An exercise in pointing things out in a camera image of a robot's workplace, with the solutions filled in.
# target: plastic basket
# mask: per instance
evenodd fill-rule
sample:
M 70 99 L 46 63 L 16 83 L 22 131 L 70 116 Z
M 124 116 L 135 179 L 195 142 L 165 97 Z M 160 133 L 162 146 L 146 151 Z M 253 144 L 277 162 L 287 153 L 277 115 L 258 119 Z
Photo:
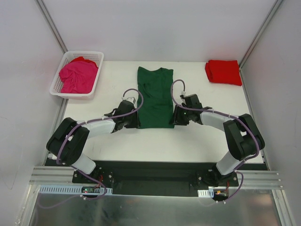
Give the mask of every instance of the plastic basket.
M 78 57 L 84 57 L 85 59 L 89 59 L 94 61 L 98 66 L 97 75 L 94 81 L 93 88 L 90 93 L 61 93 L 61 89 L 63 87 L 63 82 L 60 79 L 59 72 L 60 70 L 68 64 L 70 61 L 72 61 L 75 58 Z M 55 73 L 55 77 L 51 83 L 49 92 L 52 95 L 60 96 L 65 99 L 92 99 L 94 97 L 94 91 L 96 88 L 98 76 L 100 73 L 100 69 L 103 64 L 103 53 L 102 52 L 96 52 L 96 51 L 68 51 L 64 54 L 61 63 Z

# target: pink cloth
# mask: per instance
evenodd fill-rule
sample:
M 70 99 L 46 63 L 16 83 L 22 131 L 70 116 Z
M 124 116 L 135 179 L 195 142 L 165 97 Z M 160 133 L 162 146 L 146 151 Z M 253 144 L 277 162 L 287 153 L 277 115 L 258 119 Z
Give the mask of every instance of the pink cloth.
M 98 68 L 84 61 L 70 62 L 59 72 L 64 83 L 61 93 L 89 93 L 92 91 Z

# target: wall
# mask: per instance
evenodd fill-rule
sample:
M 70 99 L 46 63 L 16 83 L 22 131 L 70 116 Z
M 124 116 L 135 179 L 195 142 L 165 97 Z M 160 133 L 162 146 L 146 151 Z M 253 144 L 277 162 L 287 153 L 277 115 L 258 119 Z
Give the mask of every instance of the wall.
M 105 60 L 240 61 L 275 0 L 44 0 L 68 50 Z
M 243 68 L 272 170 L 282 173 L 297 225 L 301 196 L 301 1 L 286 0 Z
M 33 0 L 0 1 L 0 226 L 15 225 L 61 100 L 49 86 L 62 58 Z

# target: folded red cloth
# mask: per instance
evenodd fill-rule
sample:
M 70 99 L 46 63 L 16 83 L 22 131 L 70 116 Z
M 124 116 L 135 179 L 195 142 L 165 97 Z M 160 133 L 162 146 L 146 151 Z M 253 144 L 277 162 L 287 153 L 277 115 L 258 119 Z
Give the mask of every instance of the folded red cloth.
M 98 67 L 82 56 L 72 60 L 59 72 L 63 87 L 61 93 L 89 93 L 92 91 Z
M 210 82 L 242 85 L 237 60 L 209 60 L 205 71 Z

